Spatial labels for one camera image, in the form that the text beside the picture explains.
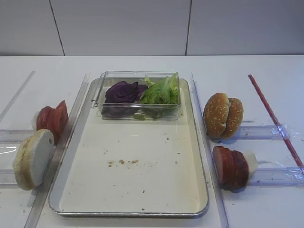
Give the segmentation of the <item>bun slice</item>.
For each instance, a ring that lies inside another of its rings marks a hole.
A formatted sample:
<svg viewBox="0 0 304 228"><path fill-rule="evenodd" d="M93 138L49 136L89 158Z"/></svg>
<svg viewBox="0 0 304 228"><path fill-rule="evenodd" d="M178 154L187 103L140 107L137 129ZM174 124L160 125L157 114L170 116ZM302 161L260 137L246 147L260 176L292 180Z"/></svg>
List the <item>bun slice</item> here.
<svg viewBox="0 0 304 228"><path fill-rule="evenodd" d="M29 189L39 186L54 150L54 137L50 130L41 129L35 132L26 146L24 158L25 178Z"/></svg>
<svg viewBox="0 0 304 228"><path fill-rule="evenodd" d="M32 190L35 187L31 178L29 156L27 155L27 153L29 153L27 146L30 139L31 136L27 137L21 143L13 161L15 180L18 186L23 190Z"/></svg>

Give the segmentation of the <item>green lettuce leaves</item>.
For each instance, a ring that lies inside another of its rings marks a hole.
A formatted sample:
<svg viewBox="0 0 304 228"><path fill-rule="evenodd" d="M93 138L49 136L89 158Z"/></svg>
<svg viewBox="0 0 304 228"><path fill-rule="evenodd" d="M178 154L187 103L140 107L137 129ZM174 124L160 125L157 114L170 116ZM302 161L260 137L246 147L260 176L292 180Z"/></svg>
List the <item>green lettuce leaves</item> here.
<svg viewBox="0 0 304 228"><path fill-rule="evenodd" d="M141 104L170 104L179 103L178 73L167 76L159 82L152 82L148 76L144 81L148 88L142 93L139 102Z"/></svg>

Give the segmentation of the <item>middle meat patty slice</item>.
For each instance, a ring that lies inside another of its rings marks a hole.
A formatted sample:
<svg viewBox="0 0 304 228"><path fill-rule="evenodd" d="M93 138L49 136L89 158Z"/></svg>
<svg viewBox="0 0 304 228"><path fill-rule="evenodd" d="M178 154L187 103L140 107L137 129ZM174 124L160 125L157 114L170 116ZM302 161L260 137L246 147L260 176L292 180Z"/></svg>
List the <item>middle meat patty slice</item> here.
<svg viewBox="0 0 304 228"><path fill-rule="evenodd" d="M228 155L228 167L225 169L225 176L227 180L225 181L224 188L227 190L234 190L238 186L238 173L239 173L239 160L236 151L231 151L226 148L226 153Z"/></svg>

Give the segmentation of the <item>tomato slice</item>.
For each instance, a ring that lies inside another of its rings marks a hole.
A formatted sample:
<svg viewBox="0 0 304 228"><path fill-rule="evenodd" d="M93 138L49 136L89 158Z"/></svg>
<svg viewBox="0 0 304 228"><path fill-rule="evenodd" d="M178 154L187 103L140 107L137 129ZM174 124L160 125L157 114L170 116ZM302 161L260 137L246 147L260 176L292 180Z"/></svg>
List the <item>tomato slice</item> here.
<svg viewBox="0 0 304 228"><path fill-rule="evenodd" d="M50 107L50 106L45 106L44 108L42 108L40 110L40 112L37 116L37 120L36 120L37 130L47 128L48 115L51 110L52 110L52 107Z"/></svg>
<svg viewBox="0 0 304 228"><path fill-rule="evenodd" d="M54 144L57 144L68 120L67 106L65 100L61 101L55 108L53 127Z"/></svg>
<svg viewBox="0 0 304 228"><path fill-rule="evenodd" d="M47 123L45 126L45 129L50 130L53 134L56 133L55 131L55 127L54 127L54 117L55 117L55 109L51 108L50 111L48 112L48 116L47 116Z"/></svg>

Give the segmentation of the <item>middle tomato slice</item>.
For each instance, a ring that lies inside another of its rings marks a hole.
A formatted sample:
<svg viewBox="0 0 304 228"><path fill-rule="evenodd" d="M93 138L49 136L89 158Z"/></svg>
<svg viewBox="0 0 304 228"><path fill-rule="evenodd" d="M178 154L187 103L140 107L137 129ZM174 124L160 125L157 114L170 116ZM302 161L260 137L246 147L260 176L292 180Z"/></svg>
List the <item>middle tomato slice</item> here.
<svg viewBox="0 0 304 228"><path fill-rule="evenodd" d="M50 111L48 112L48 116L47 116L47 123L45 126L45 129L50 130L53 134L56 133L55 131L55 127L54 127L54 117L55 117L55 109L51 108Z"/></svg>

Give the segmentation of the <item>rear tomato slice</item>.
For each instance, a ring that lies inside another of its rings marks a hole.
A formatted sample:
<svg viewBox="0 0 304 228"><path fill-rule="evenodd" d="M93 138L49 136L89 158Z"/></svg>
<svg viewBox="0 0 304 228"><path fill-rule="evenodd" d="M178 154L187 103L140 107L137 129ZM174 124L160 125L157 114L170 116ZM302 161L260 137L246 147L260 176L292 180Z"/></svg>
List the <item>rear tomato slice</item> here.
<svg viewBox="0 0 304 228"><path fill-rule="evenodd" d="M40 112L37 116L37 120L36 120L37 130L47 128L48 115L51 110L52 110L52 107L50 107L50 106L45 106L44 108L42 108L40 110Z"/></svg>

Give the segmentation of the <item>clear meat holder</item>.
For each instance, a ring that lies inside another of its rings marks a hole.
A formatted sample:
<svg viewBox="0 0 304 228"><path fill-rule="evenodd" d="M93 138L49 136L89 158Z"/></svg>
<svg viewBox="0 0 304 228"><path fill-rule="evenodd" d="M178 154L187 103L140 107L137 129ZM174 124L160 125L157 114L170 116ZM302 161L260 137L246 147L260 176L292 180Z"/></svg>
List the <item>clear meat holder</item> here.
<svg viewBox="0 0 304 228"><path fill-rule="evenodd" d="M247 184L250 187L304 187L302 167L258 168Z"/></svg>

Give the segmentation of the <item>front sesame bun top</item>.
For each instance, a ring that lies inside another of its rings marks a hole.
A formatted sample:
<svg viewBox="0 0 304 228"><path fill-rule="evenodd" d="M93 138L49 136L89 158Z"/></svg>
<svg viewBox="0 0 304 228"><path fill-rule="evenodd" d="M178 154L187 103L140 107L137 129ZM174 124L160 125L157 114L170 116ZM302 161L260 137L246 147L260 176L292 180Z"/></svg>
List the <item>front sesame bun top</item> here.
<svg viewBox="0 0 304 228"><path fill-rule="evenodd" d="M207 134L210 137L219 137L226 128L230 102L225 93L215 93L207 101L204 108L204 121Z"/></svg>

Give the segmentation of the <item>rear sesame bun top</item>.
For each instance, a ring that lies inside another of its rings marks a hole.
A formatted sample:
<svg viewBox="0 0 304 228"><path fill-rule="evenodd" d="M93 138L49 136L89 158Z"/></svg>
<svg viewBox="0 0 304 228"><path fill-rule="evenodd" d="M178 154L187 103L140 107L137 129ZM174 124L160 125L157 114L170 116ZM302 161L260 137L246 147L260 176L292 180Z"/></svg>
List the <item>rear sesame bun top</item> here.
<svg viewBox="0 0 304 228"><path fill-rule="evenodd" d="M220 136L221 138L232 137L239 129L243 120L244 108L242 102L237 98L229 98L229 101L230 107L226 121L226 128L223 134Z"/></svg>

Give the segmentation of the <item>clear bun top holder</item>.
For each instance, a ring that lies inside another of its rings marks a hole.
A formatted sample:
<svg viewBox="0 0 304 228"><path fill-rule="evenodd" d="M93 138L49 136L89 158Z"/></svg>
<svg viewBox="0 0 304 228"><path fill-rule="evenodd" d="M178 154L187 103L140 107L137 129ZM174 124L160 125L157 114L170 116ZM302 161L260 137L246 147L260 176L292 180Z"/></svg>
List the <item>clear bun top holder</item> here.
<svg viewBox="0 0 304 228"><path fill-rule="evenodd" d="M290 139L290 134L282 125L240 126L230 139L285 140Z"/></svg>

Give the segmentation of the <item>clear bun holder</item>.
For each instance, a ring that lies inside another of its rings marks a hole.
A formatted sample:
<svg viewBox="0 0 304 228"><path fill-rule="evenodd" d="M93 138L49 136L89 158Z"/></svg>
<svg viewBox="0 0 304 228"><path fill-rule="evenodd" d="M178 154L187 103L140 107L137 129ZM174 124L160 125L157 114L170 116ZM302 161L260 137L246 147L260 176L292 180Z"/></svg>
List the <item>clear bun holder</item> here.
<svg viewBox="0 0 304 228"><path fill-rule="evenodd" d="M13 169L0 170L0 188L18 188Z"/></svg>
<svg viewBox="0 0 304 228"><path fill-rule="evenodd" d="M290 134L282 125L240 126L230 139L285 140L290 139Z"/></svg>

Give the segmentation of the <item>white foam pusher left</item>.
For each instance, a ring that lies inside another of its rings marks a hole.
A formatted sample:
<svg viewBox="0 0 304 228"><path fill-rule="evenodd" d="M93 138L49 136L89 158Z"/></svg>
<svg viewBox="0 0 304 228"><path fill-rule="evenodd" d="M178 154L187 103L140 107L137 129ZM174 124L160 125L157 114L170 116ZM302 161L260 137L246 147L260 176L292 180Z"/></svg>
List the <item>white foam pusher left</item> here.
<svg viewBox="0 0 304 228"><path fill-rule="evenodd" d="M33 115L32 119L31 119L31 126L33 128L34 131L37 130L37 117L38 117L39 111L35 112L35 114Z"/></svg>

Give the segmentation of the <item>clear bun bottom holder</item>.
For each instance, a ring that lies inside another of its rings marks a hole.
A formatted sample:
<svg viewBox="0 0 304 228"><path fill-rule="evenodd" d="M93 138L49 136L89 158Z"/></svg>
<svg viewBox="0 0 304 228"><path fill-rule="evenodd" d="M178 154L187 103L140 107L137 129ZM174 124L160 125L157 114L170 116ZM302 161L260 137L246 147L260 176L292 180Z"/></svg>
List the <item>clear bun bottom holder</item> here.
<svg viewBox="0 0 304 228"><path fill-rule="evenodd" d="M0 188L18 188L13 169L0 170Z"/></svg>

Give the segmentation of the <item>clear rail of tray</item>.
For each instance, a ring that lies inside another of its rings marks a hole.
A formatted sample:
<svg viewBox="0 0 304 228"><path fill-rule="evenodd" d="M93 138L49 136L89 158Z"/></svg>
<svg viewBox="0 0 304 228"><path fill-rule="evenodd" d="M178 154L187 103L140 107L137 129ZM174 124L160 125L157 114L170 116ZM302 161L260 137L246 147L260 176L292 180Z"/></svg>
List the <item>clear rail of tray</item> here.
<svg viewBox="0 0 304 228"><path fill-rule="evenodd" d="M226 215L226 210L225 210L225 206L224 206L224 202L223 202L223 198L222 198L221 189L219 187L219 183L218 183L218 179L217 179L217 172L216 172L216 168L215 168L214 162L213 162L211 146L210 146L207 132L205 129L203 114L202 114L202 110L201 110L201 106L200 106L198 91L197 91L196 83L195 83L195 80L193 77L193 73L191 73L191 75L190 75L190 84L191 84L191 88L192 88L192 92L193 92L193 99L194 99L196 114L197 114L197 118L198 118L198 122L199 122L199 129L200 129L200 132L202 135L202 141L203 141L205 155L206 155L208 168L209 168L210 181L212 183L213 192L215 194L215 200L216 200L216 204L217 204L217 208L218 208L218 212L219 212L219 219L220 219L221 227L229 228L228 218Z"/></svg>
<svg viewBox="0 0 304 228"><path fill-rule="evenodd" d="M49 190L52 186L53 179L57 173L58 167L61 164L62 156L66 152L66 149L72 138L78 114L80 112L80 108L83 103L87 87L89 85L89 77L89 74L85 74L85 77L76 96L75 102L69 114L68 122L65 125L64 131L62 132L62 135L58 141L58 144L53 152L49 165L46 169L44 181L38 187L36 198L33 202L31 211L24 225L24 227L26 228L35 228L37 226L39 217L48 197Z"/></svg>

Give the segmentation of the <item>clear rail left of tray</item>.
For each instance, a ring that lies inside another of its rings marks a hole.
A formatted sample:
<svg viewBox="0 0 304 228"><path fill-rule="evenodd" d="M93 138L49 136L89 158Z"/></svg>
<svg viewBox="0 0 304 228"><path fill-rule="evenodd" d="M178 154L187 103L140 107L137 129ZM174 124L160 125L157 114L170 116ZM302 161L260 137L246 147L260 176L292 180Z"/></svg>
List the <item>clear rail left of tray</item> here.
<svg viewBox="0 0 304 228"><path fill-rule="evenodd" d="M89 74L85 74L85 77L76 96L75 102L69 114L68 122L65 125L64 131L62 132L62 135L58 141L58 144L53 152L49 165L46 169L44 181L38 187L36 198L33 202L31 211L24 225L24 227L26 228L35 228L37 226L39 217L48 197L49 190L52 186L53 179L57 173L58 167L61 164L62 156L66 152L66 149L72 138L78 114L80 112L80 108L83 103L87 87L89 85L89 77Z"/></svg>

